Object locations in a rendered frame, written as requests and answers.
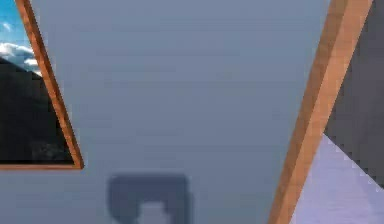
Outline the wooden framed window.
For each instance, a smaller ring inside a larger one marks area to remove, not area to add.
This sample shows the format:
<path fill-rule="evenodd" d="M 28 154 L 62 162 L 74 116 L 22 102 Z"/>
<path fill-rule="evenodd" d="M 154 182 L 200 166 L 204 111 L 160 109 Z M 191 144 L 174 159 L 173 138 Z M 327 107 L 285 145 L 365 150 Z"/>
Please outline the wooden framed window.
<path fill-rule="evenodd" d="M 83 168 L 31 0 L 0 0 L 0 170 Z"/>

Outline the wooden door frame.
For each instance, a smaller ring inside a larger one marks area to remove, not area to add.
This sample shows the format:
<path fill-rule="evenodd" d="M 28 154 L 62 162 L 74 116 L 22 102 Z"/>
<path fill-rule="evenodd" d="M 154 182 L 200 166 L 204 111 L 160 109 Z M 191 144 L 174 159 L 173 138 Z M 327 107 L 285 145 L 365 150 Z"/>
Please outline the wooden door frame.
<path fill-rule="evenodd" d="M 330 0 L 266 224 L 290 224 L 374 0 Z"/>

